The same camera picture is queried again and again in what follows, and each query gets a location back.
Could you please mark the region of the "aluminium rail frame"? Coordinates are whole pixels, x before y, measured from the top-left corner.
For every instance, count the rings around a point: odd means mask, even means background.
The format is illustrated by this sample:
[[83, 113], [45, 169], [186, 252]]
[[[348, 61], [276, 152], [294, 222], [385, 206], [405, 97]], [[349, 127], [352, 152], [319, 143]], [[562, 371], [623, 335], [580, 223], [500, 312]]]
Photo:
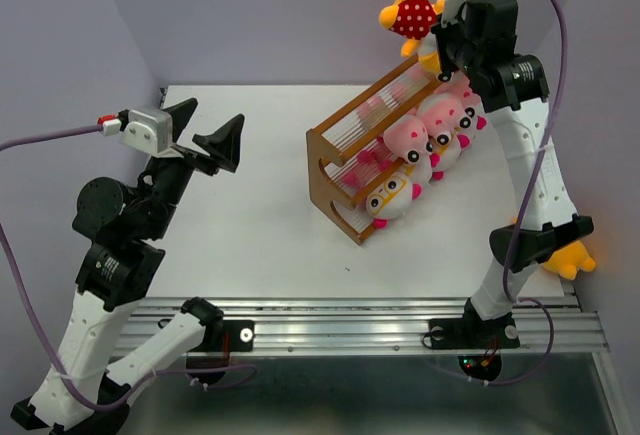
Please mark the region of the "aluminium rail frame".
[[[233, 299], [215, 304], [228, 320], [254, 323], [250, 356], [414, 356], [428, 322], [458, 318], [462, 298]], [[544, 308], [522, 305], [513, 311], [523, 354], [602, 353], [609, 349], [598, 315], [580, 308], [577, 298], [544, 300]]]

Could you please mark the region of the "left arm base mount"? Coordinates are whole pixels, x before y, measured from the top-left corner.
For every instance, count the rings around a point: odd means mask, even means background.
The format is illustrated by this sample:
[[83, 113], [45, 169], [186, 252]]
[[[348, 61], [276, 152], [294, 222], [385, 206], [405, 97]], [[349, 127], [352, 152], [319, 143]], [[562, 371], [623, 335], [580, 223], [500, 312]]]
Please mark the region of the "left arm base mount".
[[228, 379], [226, 369], [232, 364], [232, 356], [253, 350], [255, 323], [250, 319], [224, 320], [214, 329], [207, 329], [203, 341], [187, 353], [185, 368], [188, 371], [206, 370], [206, 373], [190, 375], [195, 385], [202, 388], [221, 388]]

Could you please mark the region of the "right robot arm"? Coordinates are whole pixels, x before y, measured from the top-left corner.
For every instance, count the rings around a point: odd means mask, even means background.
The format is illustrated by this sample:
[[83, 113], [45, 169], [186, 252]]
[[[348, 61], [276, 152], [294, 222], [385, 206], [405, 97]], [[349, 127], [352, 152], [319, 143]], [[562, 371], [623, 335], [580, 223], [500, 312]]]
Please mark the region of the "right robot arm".
[[512, 308], [537, 267], [557, 250], [589, 235], [565, 187], [551, 140], [553, 113], [541, 61], [516, 51], [516, 0], [444, 0], [433, 33], [440, 79], [462, 73], [496, 130], [517, 202], [514, 223], [493, 230], [493, 259], [458, 319], [432, 319], [434, 350], [519, 345]]

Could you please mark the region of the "yellow bear plush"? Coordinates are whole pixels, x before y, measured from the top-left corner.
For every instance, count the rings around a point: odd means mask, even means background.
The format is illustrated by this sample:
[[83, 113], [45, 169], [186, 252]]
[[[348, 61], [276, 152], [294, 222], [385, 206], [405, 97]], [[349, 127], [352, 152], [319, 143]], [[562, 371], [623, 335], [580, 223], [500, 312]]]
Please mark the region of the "yellow bear plush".
[[438, 75], [441, 63], [431, 28], [445, 8], [445, 0], [394, 0], [379, 15], [379, 24], [405, 39], [402, 57], [416, 55], [424, 70]]
[[575, 241], [553, 253], [542, 267], [566, 280], [574, 280], [580, 271], [593, 272], [596, 261], [581, 241]]

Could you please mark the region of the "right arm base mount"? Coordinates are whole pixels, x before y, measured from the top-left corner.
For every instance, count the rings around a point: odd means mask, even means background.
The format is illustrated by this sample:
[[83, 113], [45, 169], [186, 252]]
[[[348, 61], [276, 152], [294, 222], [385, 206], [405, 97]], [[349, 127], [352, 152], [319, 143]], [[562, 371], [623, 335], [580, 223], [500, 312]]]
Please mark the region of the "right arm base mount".
[[520, 347], [518, 330], [511, 314], [483, 321], [469, 314], [461, 318], [428, 321], [421, 343], [431, 350], [457, 350], [462, 372], [472, 380], [490, 384], [502, 370], [501, 349]]

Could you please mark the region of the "pink plush with wheels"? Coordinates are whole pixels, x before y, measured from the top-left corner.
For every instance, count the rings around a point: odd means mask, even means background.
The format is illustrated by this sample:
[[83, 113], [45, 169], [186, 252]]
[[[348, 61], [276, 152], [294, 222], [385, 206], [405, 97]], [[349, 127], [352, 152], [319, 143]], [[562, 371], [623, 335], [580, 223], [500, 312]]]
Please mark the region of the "pink plush with wheels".
[[424, 105], [426, 102], [434, 101], [436, 96], [440, 94], [453, 95], [458, 98], [465, 109], [472, 108], [476, 115], [485, 115], [480, 96], [471, 89], [469, 79], [462, 72], [454, 73], [449, 81], [441, 84], [420, 104]]

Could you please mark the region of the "wooden toy shelf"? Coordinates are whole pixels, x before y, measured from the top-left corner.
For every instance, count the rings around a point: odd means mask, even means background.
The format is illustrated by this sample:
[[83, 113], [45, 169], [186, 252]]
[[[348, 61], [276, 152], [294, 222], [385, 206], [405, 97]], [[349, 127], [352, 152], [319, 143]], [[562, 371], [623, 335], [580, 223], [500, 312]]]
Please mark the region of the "wooden toy shelf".
[[[308, 186], [312, 203], [356, 244], [375, 231], [359, 203], [405, 161], [376, 140], [390, 125], [431, 95], [441, 83], [411, 57], [306, 133]], [[358, 162], [391, 165], [364, 188], [354, 190], [339, 177]]]

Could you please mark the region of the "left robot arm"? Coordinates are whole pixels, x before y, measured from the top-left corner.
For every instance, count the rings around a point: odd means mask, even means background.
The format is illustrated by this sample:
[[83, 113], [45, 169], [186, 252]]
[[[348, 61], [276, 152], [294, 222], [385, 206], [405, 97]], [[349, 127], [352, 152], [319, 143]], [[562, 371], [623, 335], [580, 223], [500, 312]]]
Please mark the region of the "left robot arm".
[[212, 367], [193, 364], [196, 383], [219, 380], [229, 356], [253, 346], [250, 321], [228, 321], [201, 298], [186, 300], [156, 334], [121, 359], [113, 352], [119, 336], [146, 297], [165, 253], [156, 247], [195, 173], [234, 172], [240, 162], [243, 115], [209, 135], [178, 142], [198, 102], [190, 98], [165, 109], [127, 109], [101, 117], [90, 131], [118, 136], [148, 156], [134, 185], [109, 177], [86, 183], [72, 223], [90, 246], [75, 280], [72, 311], [58, 347], [48, 347], [51, 366], [38, 390], [17, 402], [12, 419], [26, 430], [53, 434], [114, 434], [135, 398], [174, 362], [190, 352], [218, 352]]

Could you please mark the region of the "white glasses plush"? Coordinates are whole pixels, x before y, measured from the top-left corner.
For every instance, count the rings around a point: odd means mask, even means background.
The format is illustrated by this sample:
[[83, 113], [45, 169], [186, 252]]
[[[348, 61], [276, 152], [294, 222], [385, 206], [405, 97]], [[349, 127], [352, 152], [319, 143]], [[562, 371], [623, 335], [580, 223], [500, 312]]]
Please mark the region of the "white glasses plush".
[[462, 151], [471, 145], [471, 138], [464, 134], [451, 132], [441, 135], [437, 139], [430, 138], [433, 151], [439, 156], [439, 161], [433, 168], [433, 180], [442, 180], [445, 172], [452, 168]]
[[376, 195], [384, 200], [413, 201], [425, 192], [432, 175], [432, 164], [428, 159], [421, 158], [416, 163], [404, 162], [388, 174], [370, 198]]
[[[358, 162], [339, 177], [339, 181], [354, 190], [362, 189], [391, 162]], [[367, 214], [375, 228], [385, 228], [391, 220], [401, 217], [425, 191], [432, 177], [432, 169], [424, 164], [403, 163], [358, 204], [357, 211]]]

